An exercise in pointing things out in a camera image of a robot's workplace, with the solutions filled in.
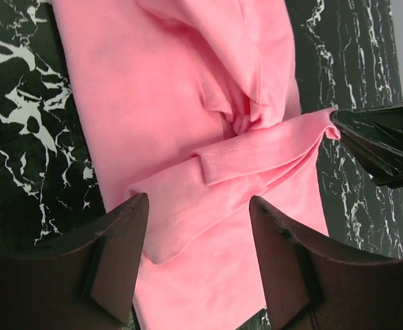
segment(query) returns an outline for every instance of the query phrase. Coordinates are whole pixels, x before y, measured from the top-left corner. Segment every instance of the garment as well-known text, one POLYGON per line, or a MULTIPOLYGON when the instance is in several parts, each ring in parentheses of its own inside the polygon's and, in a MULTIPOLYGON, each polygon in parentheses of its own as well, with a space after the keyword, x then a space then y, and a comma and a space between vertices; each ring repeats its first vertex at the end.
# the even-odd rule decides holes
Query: garment
POLYGON ((146 192, 133 304, 143 329, 236 329, 264 305, 248 203, 323 234, 283 0, 53 0, 107 211, 146 192))

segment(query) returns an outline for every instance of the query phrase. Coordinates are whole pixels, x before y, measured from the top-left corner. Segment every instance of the pink shirt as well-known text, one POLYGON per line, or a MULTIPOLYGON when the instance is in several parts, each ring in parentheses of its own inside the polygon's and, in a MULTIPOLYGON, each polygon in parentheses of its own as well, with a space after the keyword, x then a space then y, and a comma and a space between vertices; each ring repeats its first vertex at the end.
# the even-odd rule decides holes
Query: pink shirt
POLYGON ((264 307, 249 199, 327 234, 283 0, 53 0, 107 211, 146 192, 143 329, 236 329, 264 307))

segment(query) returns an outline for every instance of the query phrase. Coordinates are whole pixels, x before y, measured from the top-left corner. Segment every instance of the wrinkled cloth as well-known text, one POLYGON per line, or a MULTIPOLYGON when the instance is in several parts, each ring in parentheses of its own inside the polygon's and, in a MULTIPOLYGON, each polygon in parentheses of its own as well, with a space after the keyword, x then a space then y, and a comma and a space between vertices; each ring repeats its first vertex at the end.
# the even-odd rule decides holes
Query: wrinkled cloth
POLYGON ((236 329, 265 306, 248 204, 327 234, 283 0, 53 0, 106 211, 147 193, 142 329, 236 329))

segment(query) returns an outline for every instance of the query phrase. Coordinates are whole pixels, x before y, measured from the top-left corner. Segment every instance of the black marble surface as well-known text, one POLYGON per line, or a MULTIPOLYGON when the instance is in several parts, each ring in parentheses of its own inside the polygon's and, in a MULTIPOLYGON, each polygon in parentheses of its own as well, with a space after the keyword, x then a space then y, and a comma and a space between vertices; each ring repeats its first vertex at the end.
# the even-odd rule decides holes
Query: black marble surface
MULTIPOLYGON (((388 0, 286 2, 303 112, 401 101, 388 0)), ((318 172, 330 236, 403 258, 403 189, 375 187, 338 142, 325 141, 318 172)), ((0 252, 103 212, 51 5, 0 0, 0 252)), ((240 329, 269 328, 262 310, 240 329)))
POLYGON ((0 252, 102 214, 52 7, 0 1, 0 252))

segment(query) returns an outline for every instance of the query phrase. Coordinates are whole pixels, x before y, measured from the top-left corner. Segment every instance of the pink fabric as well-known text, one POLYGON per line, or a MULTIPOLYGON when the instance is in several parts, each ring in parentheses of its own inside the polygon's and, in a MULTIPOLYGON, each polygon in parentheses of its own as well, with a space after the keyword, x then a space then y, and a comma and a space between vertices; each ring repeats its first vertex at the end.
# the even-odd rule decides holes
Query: pink fabric
POLYGON ((264 305, 248 201, 327 234, 283 0, 53 0, 107 211, 146 192, 143 329, 236 329, 264 305))

